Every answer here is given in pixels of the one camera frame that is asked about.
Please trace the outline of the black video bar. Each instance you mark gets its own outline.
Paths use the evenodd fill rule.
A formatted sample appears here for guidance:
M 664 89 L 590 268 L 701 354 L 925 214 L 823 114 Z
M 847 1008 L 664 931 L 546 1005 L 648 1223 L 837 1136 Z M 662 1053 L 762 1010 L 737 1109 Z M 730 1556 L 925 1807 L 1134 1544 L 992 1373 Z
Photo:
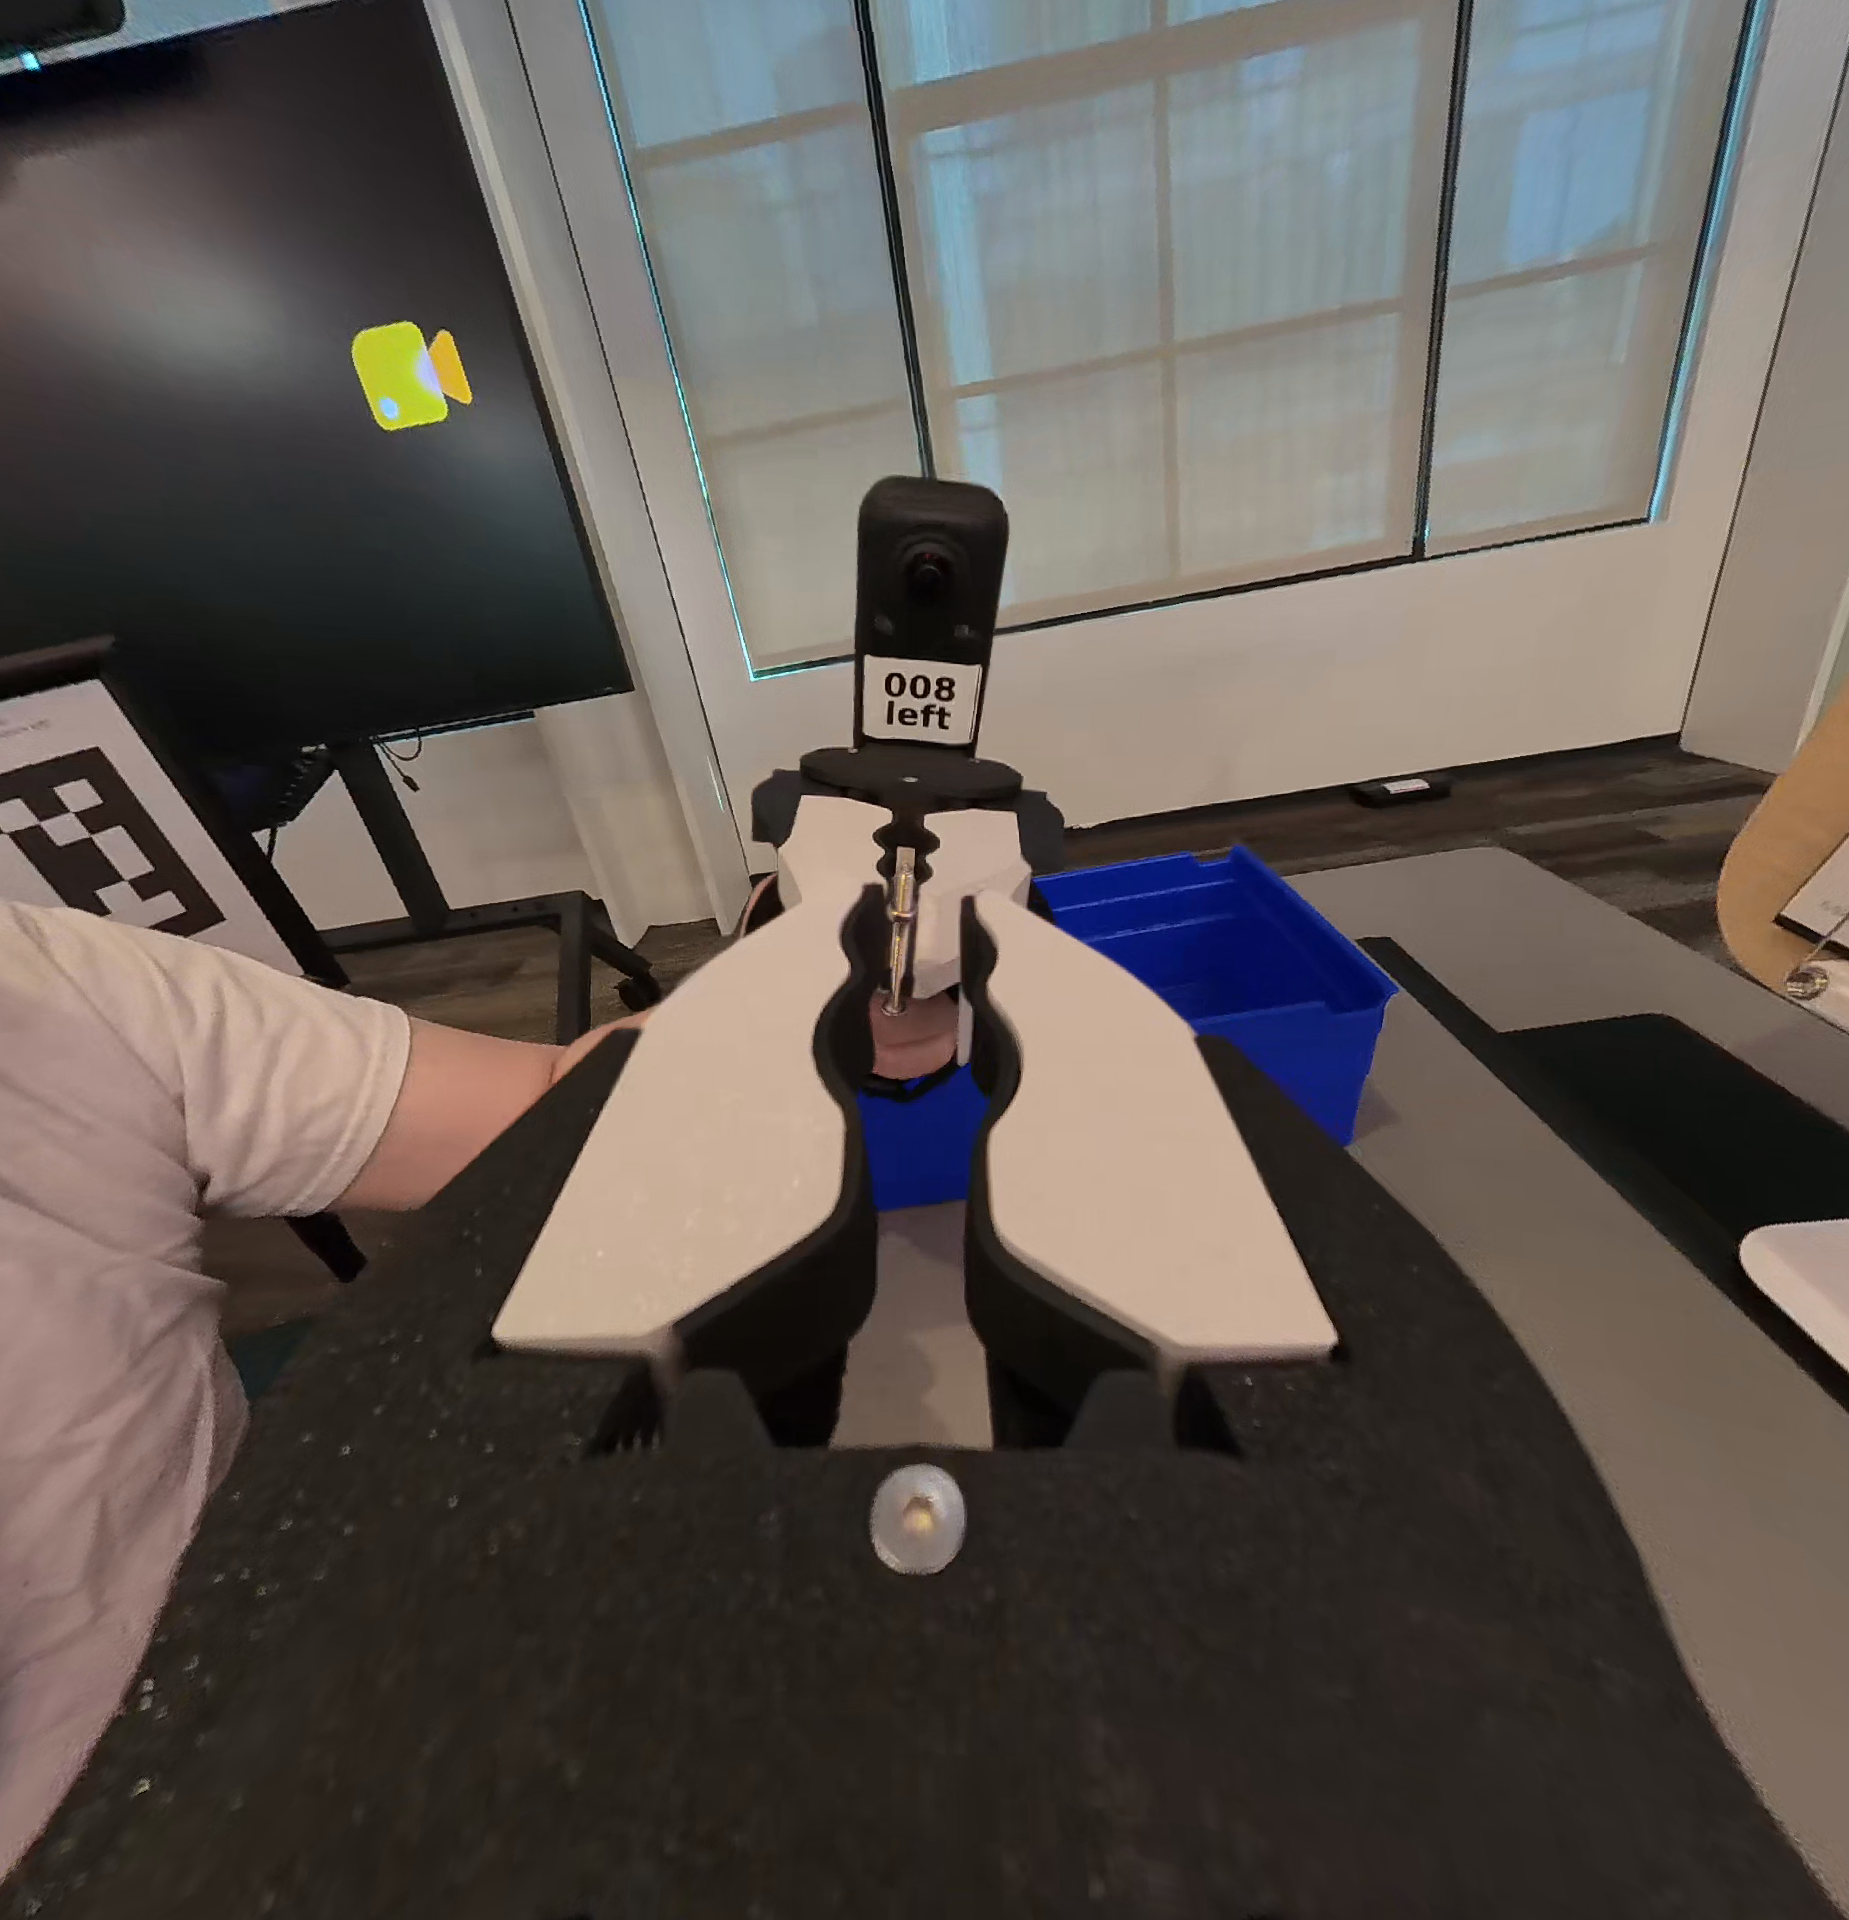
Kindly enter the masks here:
M 36 67 L 40 55 L 120 35 L 125 2 L 0 2 L 0 61 Z

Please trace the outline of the person's left hand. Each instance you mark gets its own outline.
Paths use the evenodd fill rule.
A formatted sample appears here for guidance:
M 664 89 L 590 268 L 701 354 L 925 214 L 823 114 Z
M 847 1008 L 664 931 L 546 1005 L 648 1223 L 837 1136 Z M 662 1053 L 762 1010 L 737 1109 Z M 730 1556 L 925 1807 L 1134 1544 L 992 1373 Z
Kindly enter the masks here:
M 907 1086 L 960 1065 L 960 999 L 953 993 L 915 997 L 893 1010 L 887 993 L 876 992 L 865 1026 L 876 1081 Z

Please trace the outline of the large paned window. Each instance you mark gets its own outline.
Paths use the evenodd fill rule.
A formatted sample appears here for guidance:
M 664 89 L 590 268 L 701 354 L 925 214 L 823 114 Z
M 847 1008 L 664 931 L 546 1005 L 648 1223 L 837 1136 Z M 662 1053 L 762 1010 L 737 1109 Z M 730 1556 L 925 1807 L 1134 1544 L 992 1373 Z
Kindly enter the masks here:
M 576 5 L 745 670 L 889 472 L 1010 627 L 1645 523 L 1754 5 Z

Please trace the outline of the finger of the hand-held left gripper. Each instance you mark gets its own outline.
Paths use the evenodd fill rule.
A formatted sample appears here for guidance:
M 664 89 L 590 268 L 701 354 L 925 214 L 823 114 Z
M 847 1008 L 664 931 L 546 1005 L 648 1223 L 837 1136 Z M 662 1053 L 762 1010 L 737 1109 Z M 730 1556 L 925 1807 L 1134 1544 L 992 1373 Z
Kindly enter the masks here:
M 1033 871 L 1012 812 L 930 812 L 935 849 L 920 861 L 912 931 L 912 997 L 935 997 L 963 978 L 963 904 L 1003 895 L 1028 904 Z
M 778 850 L 778 898 L 794 909 L 815 897 L 835 893 L 852 900 L 865 887 L 887 897 L 882 861 L 887 849 L 879 834 L 893 827 L 893 816 L 880 805 L 837 796 L 801 796 L 792 829 Z

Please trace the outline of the white rounded pad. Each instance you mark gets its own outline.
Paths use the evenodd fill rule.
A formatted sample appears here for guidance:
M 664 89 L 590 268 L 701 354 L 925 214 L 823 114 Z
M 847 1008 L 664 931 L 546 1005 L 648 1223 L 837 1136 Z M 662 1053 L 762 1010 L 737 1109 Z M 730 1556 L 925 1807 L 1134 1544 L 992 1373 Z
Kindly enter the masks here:
M 1739 1244 L 1752 1286 L 1849 1377 L 1849 1217 L 1778 1223 Z

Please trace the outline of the blue plastic bin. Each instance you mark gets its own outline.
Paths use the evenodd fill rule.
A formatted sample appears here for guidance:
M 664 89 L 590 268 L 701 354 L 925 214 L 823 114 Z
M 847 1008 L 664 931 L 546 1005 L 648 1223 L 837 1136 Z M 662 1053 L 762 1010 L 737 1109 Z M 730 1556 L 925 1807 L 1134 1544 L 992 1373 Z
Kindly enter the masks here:
M 1033 908 L 1200 1035 L 1232 1043 L 1330 1138 L 1352 1142 L 1395 986 L 1249 850 L 1045 877 Z M 859 1106 L 876 1211 L 965 1200 L 985 1119 L 969 1065 L 868 1083 Z

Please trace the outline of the black television stand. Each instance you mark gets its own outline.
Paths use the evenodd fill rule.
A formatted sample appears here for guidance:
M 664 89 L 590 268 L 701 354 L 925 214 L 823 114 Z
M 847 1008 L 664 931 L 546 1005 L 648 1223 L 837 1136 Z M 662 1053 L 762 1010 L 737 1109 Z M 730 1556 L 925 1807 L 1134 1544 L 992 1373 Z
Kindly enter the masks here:
M 215 776 L 219 796 L 232 805 L 236 822 L 268 840 L 296 822 L 329 780 L 339 780 L 355 805 L 402 905 L 394 918 L 324 931 L 321 942 L 334 955 L 482 938 L 522 927 L 548 931 L 558 940 L 554 1035 L 562 1043 L 576 1042 L 595 1025 L 595 963 L 616 974 L 616 995 L 635 1015 L 651 1010 L 664 995 L 649 963 L 623 942 L 606 905 L 588 893 L 452 905 L 402 800 L 393 790 L 389 760 L 378 742 L 301 746 Z

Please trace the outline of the black television screen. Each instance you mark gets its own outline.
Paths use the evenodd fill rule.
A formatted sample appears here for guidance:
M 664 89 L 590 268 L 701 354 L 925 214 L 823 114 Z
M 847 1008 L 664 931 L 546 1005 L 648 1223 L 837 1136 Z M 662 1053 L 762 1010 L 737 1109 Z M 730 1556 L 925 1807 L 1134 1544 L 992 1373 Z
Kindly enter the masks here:
M 631 689 L 422 5 L 0 77 L 0 657 L 202 756 Z

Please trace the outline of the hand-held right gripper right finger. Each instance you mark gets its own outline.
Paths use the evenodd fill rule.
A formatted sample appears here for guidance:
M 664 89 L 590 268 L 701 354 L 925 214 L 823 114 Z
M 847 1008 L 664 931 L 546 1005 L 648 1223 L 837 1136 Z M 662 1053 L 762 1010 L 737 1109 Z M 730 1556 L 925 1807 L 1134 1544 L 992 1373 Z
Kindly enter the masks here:
M 963 908 L 986 1114 L 965 1280 L 988 1356 L 1104 1369 L 1332 1356 L 1321 1302 L 1216 1072 L 1225 1048 L 1003 895 Z

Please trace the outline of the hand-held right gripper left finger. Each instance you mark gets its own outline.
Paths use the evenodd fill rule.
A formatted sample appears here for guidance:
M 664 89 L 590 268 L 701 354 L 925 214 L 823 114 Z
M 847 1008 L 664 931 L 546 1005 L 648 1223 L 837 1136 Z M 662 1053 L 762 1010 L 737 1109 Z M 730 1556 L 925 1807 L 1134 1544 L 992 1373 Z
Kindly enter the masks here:
M 601 1114 L 493 1321 L 506 1354 L 805 1375 L 876 1285 L 856 1089 L 874 883 L 823 882 L 601 1043 Z

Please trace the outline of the framed marker sign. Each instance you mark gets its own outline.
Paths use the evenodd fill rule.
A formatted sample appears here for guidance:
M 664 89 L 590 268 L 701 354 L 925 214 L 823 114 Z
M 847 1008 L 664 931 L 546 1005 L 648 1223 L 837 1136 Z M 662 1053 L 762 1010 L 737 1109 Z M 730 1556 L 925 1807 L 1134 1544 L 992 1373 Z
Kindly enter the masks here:
M 345 984 L 255 838 L 123 692 L 105 636 L 0 659 L 0 898 Z

